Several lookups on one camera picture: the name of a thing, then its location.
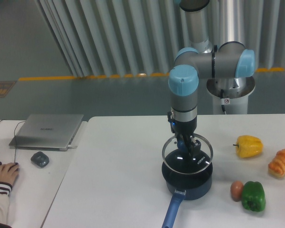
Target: floor mat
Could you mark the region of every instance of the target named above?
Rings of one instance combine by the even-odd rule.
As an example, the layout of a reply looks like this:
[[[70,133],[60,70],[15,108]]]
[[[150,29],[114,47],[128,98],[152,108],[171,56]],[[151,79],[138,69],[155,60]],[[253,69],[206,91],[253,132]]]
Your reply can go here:
[[[15,85],[16,81],[0,82],[0,98],[5,97],[10,89]]]

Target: green bell pepper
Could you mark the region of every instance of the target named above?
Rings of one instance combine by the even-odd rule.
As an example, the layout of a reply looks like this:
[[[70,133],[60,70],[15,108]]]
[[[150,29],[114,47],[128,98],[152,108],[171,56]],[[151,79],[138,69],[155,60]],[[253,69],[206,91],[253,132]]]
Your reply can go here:
[[[266,200],[263,186],[260,182],[248,181],[242,191],[242,205],[251,211],[263,211]]]

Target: laptop logo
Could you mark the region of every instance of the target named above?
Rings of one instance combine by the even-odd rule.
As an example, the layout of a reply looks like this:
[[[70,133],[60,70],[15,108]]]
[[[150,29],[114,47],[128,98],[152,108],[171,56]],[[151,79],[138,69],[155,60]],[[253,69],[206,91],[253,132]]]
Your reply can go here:
[[[42,130],[42,131],[53,131],[54,128],[40,128],[40,130]]]

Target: gray floor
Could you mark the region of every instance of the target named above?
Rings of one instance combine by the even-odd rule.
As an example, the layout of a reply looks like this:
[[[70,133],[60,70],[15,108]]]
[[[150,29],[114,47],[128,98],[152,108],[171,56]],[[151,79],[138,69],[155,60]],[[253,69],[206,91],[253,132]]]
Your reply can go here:
[[[285,72],[255,73],[249,114],[285,114]],[[166,115],[167,77],[18,81],[0,98],[0,119],[25,120],[31,113]],[[200,80],[198,114],[212,114],[206,80]]]
[[[38,0],[0,1],[0,81],[69,76],[70,70],[42,16]],[[249,114],[285,113],[285,72],[256,73]],[[25,120],[31,113],[166,115],[167,77],[18,81],[0,98],[0,119]],[[200,80],[198,114],[212,114],[206,80]]]

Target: laptop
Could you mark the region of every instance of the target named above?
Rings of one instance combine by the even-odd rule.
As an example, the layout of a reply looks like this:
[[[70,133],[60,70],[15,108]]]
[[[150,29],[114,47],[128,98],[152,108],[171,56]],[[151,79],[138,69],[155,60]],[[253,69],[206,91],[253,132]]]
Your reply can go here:
[[[9,146],[28,150],[67,151],[83,116],[82,114],[31,114]]]

